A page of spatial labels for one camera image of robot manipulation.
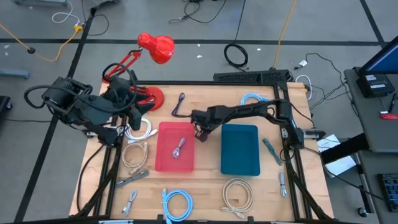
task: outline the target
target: wooden table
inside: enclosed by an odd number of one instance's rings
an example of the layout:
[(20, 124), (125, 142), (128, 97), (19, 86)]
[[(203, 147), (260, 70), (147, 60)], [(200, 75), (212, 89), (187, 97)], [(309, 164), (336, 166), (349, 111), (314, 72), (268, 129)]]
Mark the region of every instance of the wooden table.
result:
[[(288, 85), (290, 101), (303, 114), (310, 116), (302, 83), (289, 83)], [(273, 88), (268, 86), (160, 85), (157, 87), (164, 92), (165, 103), (158, 110), (150, 111), (144, 115), (151, 121), (153, 128), (157, 128), (162, 121), (189, 121), (189, 118), (174, 118), (170, 115), (181, 92), (185, 93), (185, 99), (178, 111), (180, 114), (190, 114), (192, 109), (206, 110), (207, 107), (214, 105), (236, 106), (239, 104), (241, 97), (249, 92), (258, 93), (270, 99), (274, 98)], [(106, 85), (103, 85), (101, 91), (104, 91), (105, 88)], [(293, 112), (294, 120), (298, 127), (312, 127), (310, 121), (300, 116), (296, 111), (293, 110)], [(282, 149), (279, 127), (260, 117), (234, 119), (230, 123), (254, 124), (259, 130), (261, 174), (258, 177), (244, 177), (251, 184), (254, 191), (253, 207), (249, 212), (245, 213), (245, 216), (253, 216), (256, 221), (294, 221), (289, 186), (287, 186), (289, 196), (287, 198), (280, 196), (278, 174), (281, 171), (286, 174), (285, 167), (276, 164), (274, 158), (261, 142), (262, 138), (267, 138), (278, 154)], [(141, 130), (134, 134), (139, 136), (145, 130), (146, 125), (143, 123)], [(220, 207), (224, 207), (222, 188), (227, 180), (234, 177), (223, 175), (220, 172), (220, 138), (221, 128), (218, 128), (208, 136), (207, 141), (200, 142), (195, 140), (195, 165), (192, 173), (156, 172), (154, 166), (157, 137), (152, 136), (149, 138), (147, 140), (149, 157), (144, 168), (149, 170), (150, 175), (115, 190), (111, 218), (124, 218), (121, 211), (127, 204), (131, 190), (136, 189), (138, 190), (137, 198), (132, 204), (130, 215), (126, 218), (156, 219), (158, 214), (163, 214), (162, 189), (166, 188), (168, 191), (184, 189), (192, 196), (193, 211), (188, 220), (241, 220), (233, 213), (226, 213), (220, 210)], [(317, 150), (317, 144), (314, 140), (306, 140), (305, 145), (310, 149)], [(100, 144), (96, 139), (88, 140), (82, 165), (99, 147)], [(307, 189), (326, 214), (332, 217), (333, 212), (320, 157), (305, 150), (300, 151), (300, 153)], [(127, 159), (136, 163), (142, 159), (141, 154), (140, 149), (130, 150), (127, 154)], [(104, 150), (88, 164), (83, 174), (81, 206), (90, 199), (98, 187), (103, 156)], [(118, 180), (127, 177), (129, 177), (127, 170), (120, 163)], [(107, 196), (108, 193), (105, 190), (103, 204), (105, 204)], [(242, 205), (246, 201), (246, 193), (240, 187), (235, 186), (229, 191), (229, 198), (233, 205)], [(302, 202), (301, 198), (301, 194), (298, 194), (299, 202)], [(180, 215), (185, 211), (186, 204), (182, 196), (176, 196), (169, 203), (170, 212), (174, 215)], [(101, 206), (101, 213), (104, 213), (104, 207)], [(299, 204), (299, 207), (301, 217), (304, 217), (302, 203)], [(75, 214), (76, 212), (75, 193), (70, 214)]]

